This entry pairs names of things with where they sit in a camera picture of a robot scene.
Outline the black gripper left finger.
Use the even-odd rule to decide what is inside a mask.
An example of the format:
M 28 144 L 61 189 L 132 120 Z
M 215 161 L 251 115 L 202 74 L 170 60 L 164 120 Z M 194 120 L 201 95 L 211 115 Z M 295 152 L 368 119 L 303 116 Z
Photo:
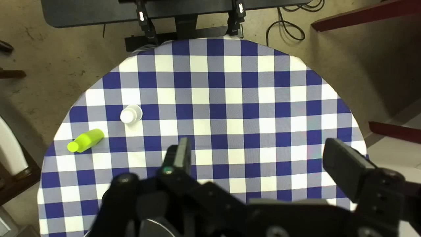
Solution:
M 187 137 L 182 139 L 177 145 L 172 145 L 160 168 L 160 176 L 191 174 L 191 143 Z

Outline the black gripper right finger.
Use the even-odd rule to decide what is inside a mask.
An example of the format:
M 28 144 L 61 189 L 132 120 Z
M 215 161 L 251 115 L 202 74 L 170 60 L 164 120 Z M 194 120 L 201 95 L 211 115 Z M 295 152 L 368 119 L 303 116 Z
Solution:
M 339 139 L 326 140 L 323 166 L 352 202 L 358 201 L 364 176 L 376 169 L 370 160 Z

